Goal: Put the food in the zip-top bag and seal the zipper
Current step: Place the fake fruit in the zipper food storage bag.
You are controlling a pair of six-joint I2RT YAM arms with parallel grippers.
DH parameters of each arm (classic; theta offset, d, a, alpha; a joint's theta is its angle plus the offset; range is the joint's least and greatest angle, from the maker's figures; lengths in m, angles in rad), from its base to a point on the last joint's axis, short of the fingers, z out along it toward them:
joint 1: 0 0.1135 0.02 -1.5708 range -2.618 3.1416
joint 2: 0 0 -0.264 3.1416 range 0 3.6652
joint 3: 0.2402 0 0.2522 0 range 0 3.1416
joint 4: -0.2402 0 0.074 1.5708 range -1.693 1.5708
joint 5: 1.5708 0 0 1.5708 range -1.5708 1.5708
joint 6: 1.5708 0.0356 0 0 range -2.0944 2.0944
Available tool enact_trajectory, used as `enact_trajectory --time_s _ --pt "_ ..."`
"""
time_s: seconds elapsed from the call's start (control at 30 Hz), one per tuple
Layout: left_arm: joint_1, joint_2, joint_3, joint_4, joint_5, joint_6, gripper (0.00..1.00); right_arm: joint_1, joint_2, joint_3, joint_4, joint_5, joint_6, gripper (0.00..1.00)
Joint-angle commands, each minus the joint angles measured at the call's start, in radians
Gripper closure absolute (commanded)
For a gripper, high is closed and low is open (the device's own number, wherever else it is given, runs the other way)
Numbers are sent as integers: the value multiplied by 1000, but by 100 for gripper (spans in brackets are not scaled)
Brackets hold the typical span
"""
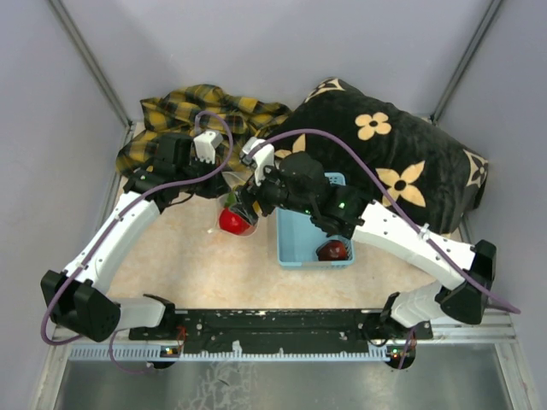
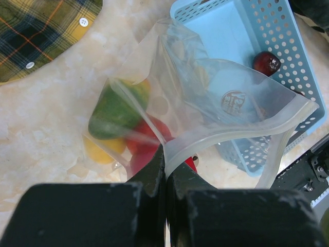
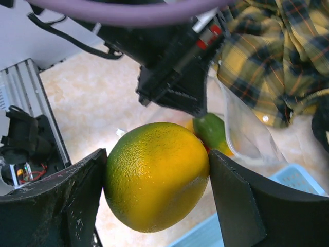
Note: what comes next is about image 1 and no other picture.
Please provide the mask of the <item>clear zip top bag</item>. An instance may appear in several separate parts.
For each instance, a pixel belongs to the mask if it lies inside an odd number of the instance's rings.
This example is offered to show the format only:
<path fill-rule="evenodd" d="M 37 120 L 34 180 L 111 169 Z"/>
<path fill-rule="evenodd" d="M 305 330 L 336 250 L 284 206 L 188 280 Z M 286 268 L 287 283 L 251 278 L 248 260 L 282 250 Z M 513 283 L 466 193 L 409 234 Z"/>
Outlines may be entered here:
<path fill-rule="evenodd" d="M 208 229 L 208 234 L 222 232 L 236 237 L 249 237 L 256 231 L 257 225 L 252 225 L 232 210 L 236 203 L 235 190 L 243 185 L 249 176 L 247 172 L 222 173 L 229 191 L 215 199 L 214 224 Z"/>

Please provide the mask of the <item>light blue plastic basket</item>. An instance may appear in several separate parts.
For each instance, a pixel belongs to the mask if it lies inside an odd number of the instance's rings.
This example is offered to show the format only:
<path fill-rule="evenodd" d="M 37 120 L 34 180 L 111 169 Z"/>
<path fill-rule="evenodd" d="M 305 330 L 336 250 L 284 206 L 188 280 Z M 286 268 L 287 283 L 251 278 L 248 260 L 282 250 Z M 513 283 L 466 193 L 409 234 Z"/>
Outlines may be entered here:
<path fill-rule="evenodd" d="M 285 270 L 344 269 L 355 262 L 354 244 L 339 235 L 328 237 L 314 226 L 307 214 L 276 208 L 277 259 Z M 348 258 L 341 261 L 320 261 L 316 250 L 329 240 L 338 240 Z"/>

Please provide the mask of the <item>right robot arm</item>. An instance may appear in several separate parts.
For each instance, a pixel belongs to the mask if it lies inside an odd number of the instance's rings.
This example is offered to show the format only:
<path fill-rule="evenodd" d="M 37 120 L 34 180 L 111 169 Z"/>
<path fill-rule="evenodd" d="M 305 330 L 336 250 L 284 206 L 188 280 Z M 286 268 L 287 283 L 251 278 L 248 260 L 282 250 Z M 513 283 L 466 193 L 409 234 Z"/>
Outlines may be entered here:
<path fill-rule="evenodd" d="M 480 240 L 461 243 L 413 228 L 364 191 L 334 184 L 305 153 L 265 165 L 235 190 L 230 207 L 250 224 L 276 208 L 305 214 L 328 236 L 373 245 L 434 277 L 416 290 L 396 293 L 386 304 L 383 331 L 399 338 L 411 327 L 448 316 L 467 325 L 483 319 L 495 278 L 497 248 Z"/>

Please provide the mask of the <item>green orange mango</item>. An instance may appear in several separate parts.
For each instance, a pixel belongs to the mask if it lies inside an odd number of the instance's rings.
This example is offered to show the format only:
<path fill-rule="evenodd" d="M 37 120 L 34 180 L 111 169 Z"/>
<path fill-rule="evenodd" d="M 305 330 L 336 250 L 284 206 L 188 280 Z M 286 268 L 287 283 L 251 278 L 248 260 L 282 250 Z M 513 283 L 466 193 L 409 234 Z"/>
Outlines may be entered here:
<path fill-rule="evenodd" d="M 226 200 L 224 202 L 223 207 L 230 208 L 236 202 L 237 202 L 237 196 L 234 192 L 231 192 L 226 196 Z"/>

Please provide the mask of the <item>large dark red fruit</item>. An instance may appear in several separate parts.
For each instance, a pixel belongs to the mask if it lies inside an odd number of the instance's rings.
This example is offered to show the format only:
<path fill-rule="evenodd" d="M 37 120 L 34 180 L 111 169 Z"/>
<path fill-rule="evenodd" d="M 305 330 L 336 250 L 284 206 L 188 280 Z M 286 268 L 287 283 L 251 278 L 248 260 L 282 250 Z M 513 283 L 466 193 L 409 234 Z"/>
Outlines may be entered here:
<path fill-rule="evenodd" d="M 323 243 L 315 253 L 319 261 L 347 261 L 349 259 L 345 244 L 339 240 L 329 240 Z"/>

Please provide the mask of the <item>red apple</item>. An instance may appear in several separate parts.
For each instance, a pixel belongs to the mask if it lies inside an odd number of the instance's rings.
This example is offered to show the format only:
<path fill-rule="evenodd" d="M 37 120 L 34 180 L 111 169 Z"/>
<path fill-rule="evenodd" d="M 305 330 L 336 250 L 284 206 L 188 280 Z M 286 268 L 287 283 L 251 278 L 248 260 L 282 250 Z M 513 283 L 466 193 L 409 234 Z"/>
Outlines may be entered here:
<path fill-rule="evenodd" d="M 233 213 L 229 208 L 224 208 L 221 211 L 218 224 L 221 230 L 237 236 L 244 235 L 251 228 L 245 219 Z"/>

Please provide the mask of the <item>black floral pillow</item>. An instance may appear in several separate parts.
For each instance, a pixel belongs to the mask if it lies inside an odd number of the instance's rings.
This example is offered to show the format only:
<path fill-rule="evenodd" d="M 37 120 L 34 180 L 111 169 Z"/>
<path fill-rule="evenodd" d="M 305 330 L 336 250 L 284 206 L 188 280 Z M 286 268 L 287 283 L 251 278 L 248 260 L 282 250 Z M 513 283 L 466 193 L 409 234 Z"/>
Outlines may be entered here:
<path fill-rule="evenodd" d="M 291 130 L 300 133 L 273 145 L 278 159 L 305 151 L 325 171 L 342 173 L 348 185 L 437 234 L 451 234 L 485 191 L 489 163 L 482 155 L 339 78 L 320 82 L 263 139 Z"/>

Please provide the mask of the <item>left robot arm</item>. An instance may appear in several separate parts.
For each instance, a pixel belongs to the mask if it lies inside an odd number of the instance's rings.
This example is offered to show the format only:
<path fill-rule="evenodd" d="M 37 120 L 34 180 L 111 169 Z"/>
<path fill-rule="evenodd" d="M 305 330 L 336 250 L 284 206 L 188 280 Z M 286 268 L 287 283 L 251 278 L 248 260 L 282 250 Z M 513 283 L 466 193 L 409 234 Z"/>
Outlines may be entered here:
<path fill-rule="evenodd" d="M 215 150 L 222 140 L 212 130 L 195 138 L 175 133 L 160 137 L 156 153 L 128 177 L 113 212 L 91 242 L 60 272 L 42 277 L 45 324 L 95 342 L 133 328 L 148 328 L 161 339 L 177 331 L 178 319 L 160 297 L 111 300 L 107 293 L 132 247 L 180 192 L 214 196 L 213 181 L 221 173 Z"/>

